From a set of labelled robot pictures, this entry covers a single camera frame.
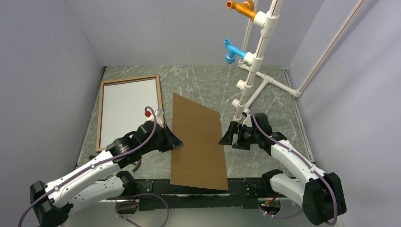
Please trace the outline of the brown cardboard backing board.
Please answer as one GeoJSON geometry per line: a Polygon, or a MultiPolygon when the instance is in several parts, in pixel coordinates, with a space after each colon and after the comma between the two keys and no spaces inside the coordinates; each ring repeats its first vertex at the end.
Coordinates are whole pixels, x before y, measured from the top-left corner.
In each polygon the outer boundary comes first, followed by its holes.
{"type": "Polygon", "coordinates": [[[219,112],[174,93],[172,129],[183,145],[171,152],[170,183],[227,191],[219,112]]]}

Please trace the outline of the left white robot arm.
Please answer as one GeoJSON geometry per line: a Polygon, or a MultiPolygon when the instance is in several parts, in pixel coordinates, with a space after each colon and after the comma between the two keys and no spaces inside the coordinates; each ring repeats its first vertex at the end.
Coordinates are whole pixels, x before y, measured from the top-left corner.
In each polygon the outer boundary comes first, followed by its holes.
{"type": "Polygon", "coordinates": [[[137,194],[137,183],[123,168],[151,151],[181,146],[166,124],[146,121],[136,131],[115,139],[88,163],[64,177],[30,186],[30,200],[41,227],[58,227],[69,215],[98,201],[137,194]]]}

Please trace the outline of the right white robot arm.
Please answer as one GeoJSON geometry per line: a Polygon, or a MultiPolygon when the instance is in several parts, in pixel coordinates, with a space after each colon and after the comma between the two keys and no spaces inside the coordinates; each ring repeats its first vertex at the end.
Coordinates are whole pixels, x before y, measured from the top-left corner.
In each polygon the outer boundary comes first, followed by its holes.
{"type": "Polygon", "coordinates": [[[301,155],[281,132],[273,132],[264,113],[247,115],[247,124],[232,121],[220,145],[250,150],[257,145],[286,167],[292,177],[279,169],[262,174],[260,182],[244,181],[247,196],[279,195],[291,199],[314,225],[334,226],[338,217],[347,211],[341,180],[334,172],[327,173],[301,155]]]}

